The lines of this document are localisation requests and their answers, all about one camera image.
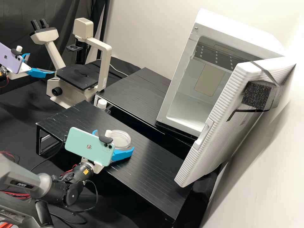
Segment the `red wire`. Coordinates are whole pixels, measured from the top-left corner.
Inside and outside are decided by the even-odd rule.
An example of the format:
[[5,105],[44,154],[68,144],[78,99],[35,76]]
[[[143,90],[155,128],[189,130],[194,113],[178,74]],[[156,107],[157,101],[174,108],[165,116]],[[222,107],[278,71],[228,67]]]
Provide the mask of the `red wire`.
[[11,228],[13,226],[13,224],[7,224],[6,227],[4,228]]
[[11,156],[12,158],[15,159],[14,155],[12,155],[10,152],[7,151],[0,151],[1,154],[7,154],[8,156]]
[[72,166],[72,169],[63,172],[62,174],[60,174],[60,176],[62,176],[62,175],[65,174],[65,173],[68,173],[68,172],[70,172],[70,171],[73,171],[73,169],[74,169],[75,166],[77,166],[77,164],[74,164],[74,165]]
[[10,195],[24,195],[24,196],[29,196],[29,194],[23,194],[23,193],[12,193],[12,192],[6,192],[6,191],[1,191],[3,193],[6,193],[6,194],[10,194]]
[[8,223],[2,223],[2,224],[0,225],[0,228],[4,228],[6,225],[8,225]]
[[8,77],[6,77],[6,85],[4,85],[4,86],[0,86],[0,88],[4,88],[5,86],[7,86],[8,84],[9,84],[9,78]]

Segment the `mint green smartphone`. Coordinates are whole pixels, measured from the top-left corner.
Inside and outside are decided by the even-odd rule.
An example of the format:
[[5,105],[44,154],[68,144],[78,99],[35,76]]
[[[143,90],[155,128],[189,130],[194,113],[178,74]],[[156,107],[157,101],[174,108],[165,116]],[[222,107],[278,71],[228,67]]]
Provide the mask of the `mint green smartphone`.
[[75,127],[70,128],[65,144],[66,150],[103,166],[110,164],[114,148],[113,143],[106,144],[99,137]]

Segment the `petri dish lid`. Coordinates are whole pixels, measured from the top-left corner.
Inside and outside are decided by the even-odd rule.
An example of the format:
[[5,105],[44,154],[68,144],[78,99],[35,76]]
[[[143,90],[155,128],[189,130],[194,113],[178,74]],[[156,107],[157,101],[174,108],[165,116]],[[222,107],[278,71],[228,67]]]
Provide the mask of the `petri dish lid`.
[[116,149],[125,149],[131,145],[130,135],[122,130],[112,130],[111,138]]

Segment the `power cord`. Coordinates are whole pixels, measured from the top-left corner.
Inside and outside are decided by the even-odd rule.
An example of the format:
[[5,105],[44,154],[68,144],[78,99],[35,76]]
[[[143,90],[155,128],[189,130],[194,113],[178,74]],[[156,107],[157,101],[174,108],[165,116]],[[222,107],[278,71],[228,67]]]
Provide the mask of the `power cord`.
[[119,71],[118,69],[116,69],[115,67],[113,67],[113,65],[112,64],[110,64],[110,66],[115,70],[115,71],[117,71],[118,73],[121,73],[121,74],[123,74],[123,75],[125,75],[125,76],[129,76],[129,75],[127,75],[126,73],[124,73],[124,72],[121,72],[121,71]]
[[123,75],[125,75],[125,76],[128,76],[128,75],[125,74],[124,72],[121,72],[121,71],[119,71],[118,69],[116,69],[115,67],[113,67],[111,64],[110,64],[110,66],[111,66],[115,71],[117,71],[117,72],[119,72],[119,73],[121,73],[121,74],[123,74]]
[[79,216],[82,220],[83,220],[83,222],[72,222],[72,221],[69,221],[69,220],[67,220],[67,219],[65,219],[65,218],[63,218],[63,217],[61,217],[61,216],[59,216],[59,215],[56,215],[56,214],[54,214],[54,213],[50,213],[52,216],[55,216],[55,217],[57,217],[59,220],[61,220],[62,222],[64,222],[65,224],[66,223],[70,223],[70,224],[74,224],[74,225],[84,225],[84,224],[87,224],[88,223],[88,220],[85,218],[85,217],[83,217],[82,215],[80,215],[80,214],[76,214],[77,216]]
[[74,224],[74,225],[84,225],[84,224],[86,224],[86,223],[87,223],[86,218],[83,217],[82,215],[80,215],[80,213],[87,212],[87,211],[90,211],[90,210],[94,209],[94,208],[96,207],[97,203],[98,203],[98,191],[97,191],[96,185],[95,185],[94,182],[91,181],[91,180],[85,180],[85,181],[83,181],[83,184],[85,185],[87,182],[90,182],[90,183],[92,183],[92,184],[94,185],[95,192],[96,192],[96,201],[95,201],[95,204],[94,204],[93,207],[90,207],[90,208],[87,208],[87,209],[84,209],[84,210],[73,211],[73,210],[68,209],[68,208],[66,208],[66,207],[61,207],[61,206],[58,206],[58,205],[54,205],[54,206],[56,206],[56,207],[59,207],[59,208],[61,208],[61,209],[66,210],[66,211],[68,211],[68,212],[71,212],[72,215],[77,215],[77,216],[79,216],[80,218],[83,219],[83,222],[72,222],[72,221],[69,221],[69,220],[67,220],[67,219],[65,219],[65,218],[63,218],[63,217],[61,217],[61,216],[59,216],[59,215],[57,215],[57,214],[54,214],[54,213],[50,213],[50,214],[51,214],[52,216],[57,217],[59,220],[61,220],[63,223],[65,223],[65,224],[68,225],[69,227],[72,227],[70,224]]
[[90,207],[90,208],[87,208],[87,209],[84,209],[84,210],[79,210],[79,211],[72,211],[72,210],[70,210],[72,213],[83,213],[83,212],[87,212],[87,211],[93,210],[93,209],[96,207],[97,203],[98,203],[98,191],[97,191],[96,185],[95,185],[94,182],[91,181],[91,180],[85,180],[85,181],[83,181],[83,185],[86,185],[87,182],[90,182],[90,183],[92,183],[92,184],[94,185],[95,194],[96,194],[96,201],[95,201],[95,204],[94,204],[93,207]]
[[52,157],[54,157],[56,154],[58,154],[58,152],[63,148],[64,145],[64,140],[62,141],[59,149],[51,156],[47,157],[46,159],[44,159],[43,161],[41,161],[40,163],[38,163],[37,165],[35,165],[33,168],[31,168],[30,171],[33,171],[35,168],[37,168],[39,165],[41,165],[42,163],[46,162],[47,160],[51,159]]

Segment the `black foam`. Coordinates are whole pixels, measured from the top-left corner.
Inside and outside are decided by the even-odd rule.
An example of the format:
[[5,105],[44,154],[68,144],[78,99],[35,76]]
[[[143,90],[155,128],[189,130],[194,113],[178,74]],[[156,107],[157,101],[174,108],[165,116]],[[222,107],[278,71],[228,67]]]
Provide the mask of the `black foam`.
[[272,82],[263,80],[249,81],[245,87],[242,104],[260,110],[269,110],[277,92],[277,87]]

